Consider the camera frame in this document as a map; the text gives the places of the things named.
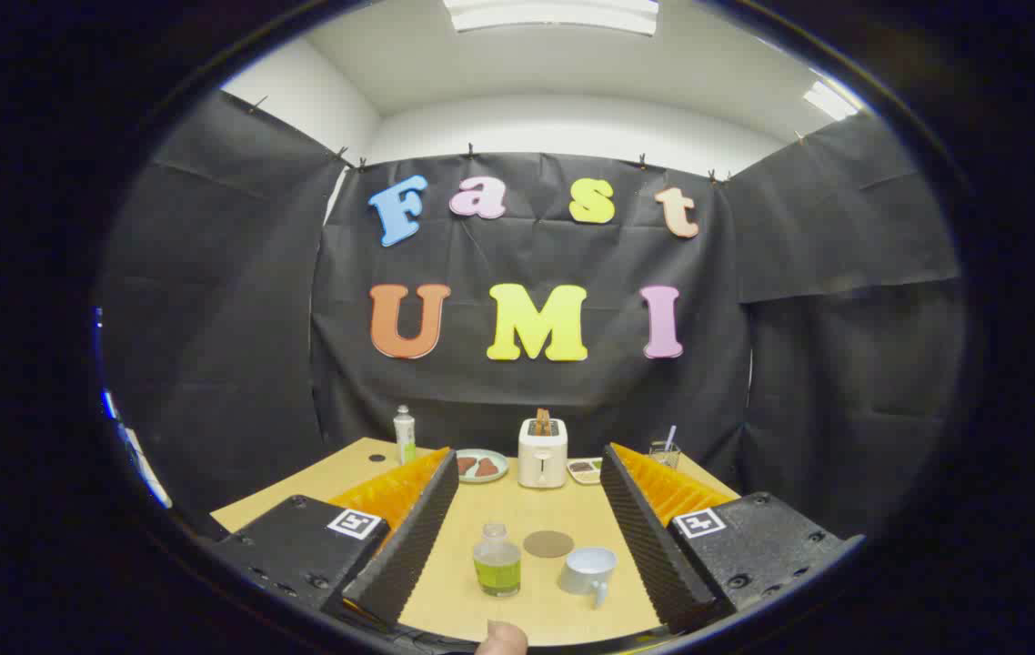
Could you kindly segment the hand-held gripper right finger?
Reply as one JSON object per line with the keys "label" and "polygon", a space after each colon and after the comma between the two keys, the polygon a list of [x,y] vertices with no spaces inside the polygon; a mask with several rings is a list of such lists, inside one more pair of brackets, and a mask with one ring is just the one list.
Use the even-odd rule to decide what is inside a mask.
{"label": "hand-held gripper right finger", "polygon": [[671,631],[753,611],[861,546],[768,492],[742,497],[617,443],[600,484],[652,609]]}

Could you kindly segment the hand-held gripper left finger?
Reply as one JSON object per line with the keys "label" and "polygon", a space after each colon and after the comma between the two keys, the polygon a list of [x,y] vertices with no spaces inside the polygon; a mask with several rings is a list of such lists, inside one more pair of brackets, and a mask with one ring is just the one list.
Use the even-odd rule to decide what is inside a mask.
{"label": "hand-held gripper left finger", "polygon": [[209,548],[306,611],[393,629],[457,489],[456,453],[442,448],[330,501],[289,495]]}

